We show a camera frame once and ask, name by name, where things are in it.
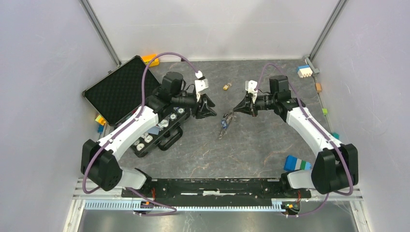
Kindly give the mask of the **large metal keyring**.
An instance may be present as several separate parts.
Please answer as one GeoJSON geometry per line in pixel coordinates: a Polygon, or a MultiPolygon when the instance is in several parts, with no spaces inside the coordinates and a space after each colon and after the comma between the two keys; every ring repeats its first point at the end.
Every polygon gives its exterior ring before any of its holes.
{"type": "Polygon", "coordinates": [[[230,109],[227,113],[223,115],[221,120],[221,130],[218,136],[219,139],[222,139],[223,136],[227,133],[228,127],[234,118],[235,112],[233,109],[230,109]]]}

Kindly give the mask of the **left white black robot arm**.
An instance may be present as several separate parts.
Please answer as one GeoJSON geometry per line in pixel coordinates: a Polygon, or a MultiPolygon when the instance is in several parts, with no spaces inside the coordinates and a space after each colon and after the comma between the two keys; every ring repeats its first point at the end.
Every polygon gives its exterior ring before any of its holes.
{"type": "Polygon", "coordinates": [[[119,160],[144,133],[156,126],[175,107],[190,108],[193,116],[202,119],[215,116],[215,104],[204,93],[209,87],[208,80],[201,71],[195,73],[194,90],[187,93],[181,87],[183,76],[178,72],[168,72],[159,87],[141,106],[113,132],[98,141],[91,139],[83,144],[81,171],[83,180],[90,179],[98,189],[110,191],[116,186],[132,188],[140,197],[148,196],[152,184],[138,169],[123,168],[119,160]]]}

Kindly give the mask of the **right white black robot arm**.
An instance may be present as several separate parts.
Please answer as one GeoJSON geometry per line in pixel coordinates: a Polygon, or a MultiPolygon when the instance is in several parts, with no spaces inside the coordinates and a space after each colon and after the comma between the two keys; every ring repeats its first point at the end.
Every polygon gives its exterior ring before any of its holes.
{"type": "Polygon", "coordinates": [[[344,144],[327,132],[313,117],[305,104],[293,97],[292,85],[284,75],[269,80],[268,94],[258,94],[258,82],[245,82],[244,99],[235,112],[256,117],[259,111],[272,110],[295,129],[314,153],[316,159],[310,170],[299,168],[281,175],[279,191],[292,197],[299,189],[315,189],[320,194],[331,192],[348,196],[358,183],[358,150],[344,144]]]}

